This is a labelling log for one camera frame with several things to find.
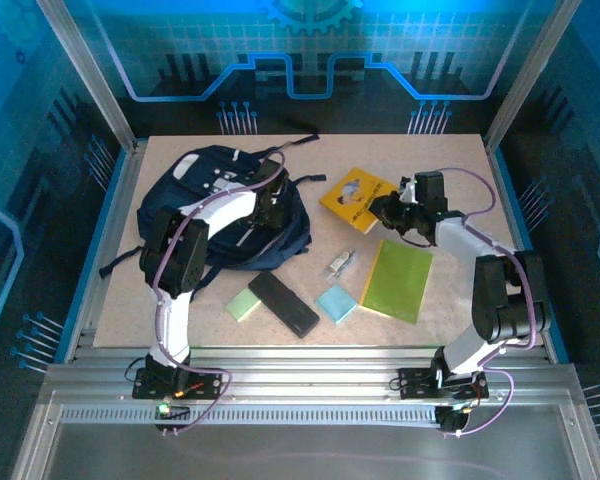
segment green plastic folder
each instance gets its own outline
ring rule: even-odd
[[[229,302],[226,309],[238,322],[244,320],[262,301],[251,290],[245,288]]]
[[[360,305],[415,324],[432,260],[429,252],[382,240]]]

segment light blue sticky note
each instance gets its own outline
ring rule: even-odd
[[[356,301],[339,285],[334,285],[316,300],[318,305],[337,325],[358,306]]]

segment navy backpack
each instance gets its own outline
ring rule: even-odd
[[[311,135],[289,143],[300,145],[318,138],[318,135]],[[277,148],[247,153],[213,145],[184,154],[160,177],[142,200],[138,209],[140,237],[146,240],[160,208],[191,205],[221,190],[227,182],[248,183],[260,168],[261,159]],[[254,225],[243,218],[209,240],[206,264],[212,268],[202,278],[194,294],[209,285],[224,268],[274,270],[288,258],[307,251],[307,245],[311,243],[310,221],[297,188],[305,180],[325,181],[326,176],[308,175],[295,181],[287,181],[283,185],[278,195],[278,202],[282,203],[284,212],[282,227]],[[116,265],[141,250],[142,247],[136,247],[120,255],[100,269],[100,276],[105,278],[110,275]]]

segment yellow book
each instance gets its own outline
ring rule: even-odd
[[[347,173],[320,203],[362,233],[376,224],[378,219],[369,212],[371,202],[389,195],[396,187],[360,168]]]

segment wooden board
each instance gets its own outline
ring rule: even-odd
[[[280,145],[301,136],[170,136],[149,139],[143,165],[128,213],[119,252],[142,243],[136,210],[156,180],[182,154],[220,144],[245,151]],[[299,340],[266,307],[261,306],[237,323],[224,306],[255,277],[253,272],[223,271],[196,295],[190,307],[191,345],[443,345],[454,340],[470,324],[470,269],[451,255],[432,249],[435,257],[416,325],[387,319],[356,309],[340,325],[334,325],[315,306],[329,285],[322,271],[343,250],[355,248],[357,258],[342,278],[341,286],[359,299],[373,256],[382,238],[397,240],[395,231],[376,225],[363,235],[318,204],[318,199],[351,167],[361,167],[397,185],[401,176],[446,166],[471,169],[495,184],[479,135],[323,135],[319,141],[286,151],[291,178],[324,173],[327,182],[305,183],[300,193],[311,218],[313,243],[309,253],[287,261],[275,275],[321,315],[318,326]],[[488,191],[461,173],[445,173],[450,208],[463,212],[489,205]],[[473,223],[504,243],[511,236],[500,204]],[[416,233],[408,238],[422,241]],[[149,287],[138,268],[138,258],[113,272],[100,318],[95,345],[143,347],[153,339],[154,307]]]

